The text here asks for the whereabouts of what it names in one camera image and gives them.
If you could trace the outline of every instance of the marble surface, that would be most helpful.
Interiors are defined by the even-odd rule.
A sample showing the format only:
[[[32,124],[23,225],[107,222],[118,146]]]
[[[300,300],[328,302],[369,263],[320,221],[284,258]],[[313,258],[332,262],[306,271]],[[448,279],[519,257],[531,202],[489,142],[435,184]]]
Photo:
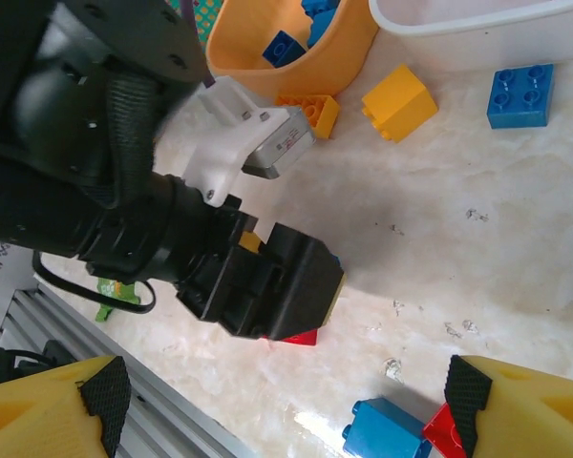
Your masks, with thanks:
[[[333,140],[287,175],[242,175],[235,189],[260,217],[262,238],[279,220],[343,262],[348,282],[316,347],[230,338],[157,283],[153,313],[116,312],[100,325],[260,456],[342,456],[352,404],[376,395],[429,420],[455,353],[573,379],[573,61],[556,68],[549,126],[514,131],[488,126],[492,72],[413,65],[440,110],[395,145],[371,127],[360,99],[404,61],[380,33],[338,97]],[[190,102],[159,145],[157,169],[180,175],[211,124]],[[47,264],[95,286],[77,261]]]

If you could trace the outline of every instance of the metal frame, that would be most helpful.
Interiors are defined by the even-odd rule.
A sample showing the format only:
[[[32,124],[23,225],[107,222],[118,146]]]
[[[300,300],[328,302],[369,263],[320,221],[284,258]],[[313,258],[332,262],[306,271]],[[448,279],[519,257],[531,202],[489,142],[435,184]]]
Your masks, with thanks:
[[[16,291],[3,324],[0,346],[39,352],[50,339],[60,341],[79,360],[99,355],[120,355],[125,360],[132,401],[118,457],[255,456],[46,286]]]

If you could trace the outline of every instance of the screw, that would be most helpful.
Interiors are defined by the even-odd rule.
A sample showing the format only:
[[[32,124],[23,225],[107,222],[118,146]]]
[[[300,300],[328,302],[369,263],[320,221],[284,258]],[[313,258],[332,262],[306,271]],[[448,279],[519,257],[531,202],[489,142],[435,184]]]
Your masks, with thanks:
[[[64,65],[63,67],[64,73],[71,79],[78,80],[78,74],[74,71],[74,69],[70,65]]]
[[[172,14],[170,14],[168,11],[162,11],[161,15],[170,24],[176,24],[176,18]]]
[[[85,10],[87,10],[87,12],[96,19],[101,19],[104,17],[104,11],[102,11],[97,5],[94,5],[93,3],[86,4]]]
[[[170,54],[170,55],[168,55],[168,59],[170,59],[172,61],[172,63],[174,65],[176,65],[177,67],[181,67],[184,70],[187,68],[187,66],[184,64],[184,61],[182,60],[182,58],[179,55]]]

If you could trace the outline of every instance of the red lego brick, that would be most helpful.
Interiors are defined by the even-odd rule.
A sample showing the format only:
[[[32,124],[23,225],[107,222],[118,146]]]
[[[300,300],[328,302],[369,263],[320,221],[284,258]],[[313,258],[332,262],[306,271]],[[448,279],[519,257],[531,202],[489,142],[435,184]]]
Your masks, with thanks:
[[[318,329],[314,329],[313,331],[305,332],[299,336],[289,337],[288,339],[284,339],[280,342],[286,342],[287,344],[315,346],[317,337]]]
[[[467,458],[447,404],[424,427],[422,434],[445,458]]]

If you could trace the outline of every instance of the black rubber pad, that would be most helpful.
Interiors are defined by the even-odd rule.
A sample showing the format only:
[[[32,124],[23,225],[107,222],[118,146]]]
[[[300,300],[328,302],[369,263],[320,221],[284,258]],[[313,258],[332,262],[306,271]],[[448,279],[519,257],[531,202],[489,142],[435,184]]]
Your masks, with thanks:
[[[99,416],[102,422],[102,445],[109,458],[113,458],[117,453],[132,395],[123,358],[115,357],[79,390],[89,414]]]
[[[492,383],[492,379],[459,356],[451,358],[444,394],[468,458],[473,458],[478,442],[476,414],[486,408]]]

